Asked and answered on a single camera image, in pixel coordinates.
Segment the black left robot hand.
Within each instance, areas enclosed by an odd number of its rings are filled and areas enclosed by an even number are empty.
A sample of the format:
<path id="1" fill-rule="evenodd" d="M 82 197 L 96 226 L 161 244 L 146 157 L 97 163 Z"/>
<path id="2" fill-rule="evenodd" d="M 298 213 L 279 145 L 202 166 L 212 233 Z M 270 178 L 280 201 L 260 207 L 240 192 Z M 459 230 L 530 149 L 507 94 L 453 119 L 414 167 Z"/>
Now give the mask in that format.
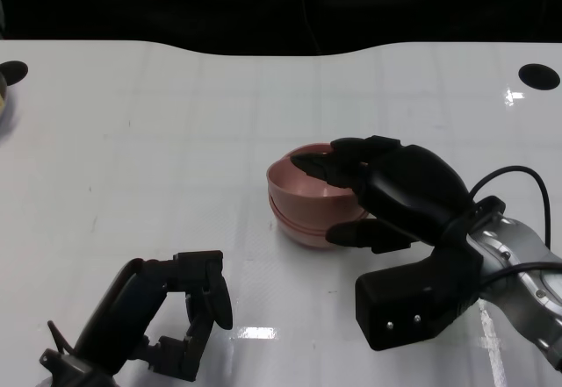
<path id="1" fill-rule="evenodd" d="M 118 273 L 81 332 L 73 354 L 113 376 L 129 360 L 147 362 L 155 373 L 195 381 L 213 326 L 233 327 L 219 250 L 175 254 L 167 261 L 140 258 Z M 162 336 L 154 345 L 145 332 L 170 293 L 183 293 L 190 325 L 185 336 Z"/>

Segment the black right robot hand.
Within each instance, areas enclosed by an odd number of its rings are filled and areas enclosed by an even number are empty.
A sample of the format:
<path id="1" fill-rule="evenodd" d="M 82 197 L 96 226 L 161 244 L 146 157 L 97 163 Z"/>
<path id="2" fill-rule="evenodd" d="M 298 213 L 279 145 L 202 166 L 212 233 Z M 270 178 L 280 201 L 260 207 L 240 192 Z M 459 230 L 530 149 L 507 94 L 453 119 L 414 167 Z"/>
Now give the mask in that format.
<path id="1" fill-rule="evenodd" d="M 327 153 L 297 153 L 291 163 L 330 186 L 350 189 L 369 218 L 330 227 L 326 240 L 375 254 L 434 246 L 473 201 L 458 173 L 438 155 L 382 136 L 334 140 Z"/>

